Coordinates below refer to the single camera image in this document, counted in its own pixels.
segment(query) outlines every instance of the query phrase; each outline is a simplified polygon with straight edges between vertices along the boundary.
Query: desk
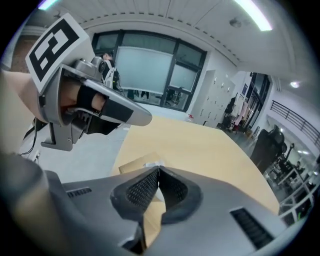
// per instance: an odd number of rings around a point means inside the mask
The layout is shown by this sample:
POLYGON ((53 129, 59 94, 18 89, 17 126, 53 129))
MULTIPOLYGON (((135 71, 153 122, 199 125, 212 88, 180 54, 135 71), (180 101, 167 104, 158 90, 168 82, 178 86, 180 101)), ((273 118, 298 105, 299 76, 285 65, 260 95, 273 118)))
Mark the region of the desk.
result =
POLYGON ((147 126, 131 126, 112 174, 137 158, 157 152, 173 167, 232 184, 275 215, 279 203, 255 164, 223 131, 154 116, 147 126))

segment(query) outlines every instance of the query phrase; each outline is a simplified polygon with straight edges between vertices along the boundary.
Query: railing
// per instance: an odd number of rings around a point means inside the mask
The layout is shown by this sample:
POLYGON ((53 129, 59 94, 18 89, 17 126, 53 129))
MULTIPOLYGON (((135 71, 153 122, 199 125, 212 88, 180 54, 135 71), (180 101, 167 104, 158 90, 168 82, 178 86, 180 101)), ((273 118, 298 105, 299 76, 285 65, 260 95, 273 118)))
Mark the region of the railing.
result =
POLYGON ((302 116, 293 112, 286 106, 280 104, 279 102, 272 101, 271 110, 278 113, 284 119, 288 120, 294 126, 296 126, 301 132, 303 132, 320 150, 320 132, 312 126, 307 120, 302 116))

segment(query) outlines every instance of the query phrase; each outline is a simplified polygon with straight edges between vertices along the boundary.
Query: metal bracket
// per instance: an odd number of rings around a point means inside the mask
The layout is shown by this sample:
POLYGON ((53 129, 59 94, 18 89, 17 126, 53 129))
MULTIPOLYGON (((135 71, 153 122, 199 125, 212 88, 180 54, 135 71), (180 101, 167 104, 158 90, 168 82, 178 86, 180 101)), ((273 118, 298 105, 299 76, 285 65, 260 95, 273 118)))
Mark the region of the metal bracket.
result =
POLYGON ((82 136, 86 128, 86 122, 76 118, 66 126, 60 126, 55 123, 50 123, 51 139, 41 142, 41 146, 45 148, 71 151, 73 144, 82 136))

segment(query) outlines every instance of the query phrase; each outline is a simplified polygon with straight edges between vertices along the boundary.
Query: cardboard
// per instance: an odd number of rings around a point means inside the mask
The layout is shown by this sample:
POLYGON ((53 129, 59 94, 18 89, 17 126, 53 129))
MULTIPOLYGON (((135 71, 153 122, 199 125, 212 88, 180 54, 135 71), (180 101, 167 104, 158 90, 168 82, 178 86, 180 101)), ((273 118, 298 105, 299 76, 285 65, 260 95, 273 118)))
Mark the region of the cardboard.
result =
POLYGON ((165 166, 173 167, 172 165, 169 164, 167 160, 164 159, 163 156, 160 156, 157 152, 151 152, 131 162, 121 165, 119 167, 119 172, 120 174, 126 174, 135 170, 145 168, 144 164, 155 163, 155 162, 163 162, 165 166))

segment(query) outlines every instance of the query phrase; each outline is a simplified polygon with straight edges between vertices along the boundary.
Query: gray floor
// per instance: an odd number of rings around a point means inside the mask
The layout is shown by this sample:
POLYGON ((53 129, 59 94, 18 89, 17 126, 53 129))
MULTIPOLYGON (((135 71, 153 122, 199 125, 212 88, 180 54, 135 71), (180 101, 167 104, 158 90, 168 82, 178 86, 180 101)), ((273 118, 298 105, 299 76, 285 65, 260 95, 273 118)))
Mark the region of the gray floor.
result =
POLYGON ((242 132, 225 132, 245 153, 248 157, 251 157, 252 152, 254 151, 256 142, 248 138, 242 132))
MULTIPOLYGON (((46 126, 38 132, 35 147, 26 157, 33 160, 39 152, 38 164, 43 170, 56 172, 62 183, 109 177, 129 128, 129 125, 122 125, 107 136, 84 134, 68 152, 40 146, 40 142, 49 136, 49 127, 46 126)), ((32 133, 22 145, 20 153, 31 148, 33 138, 32 133)))

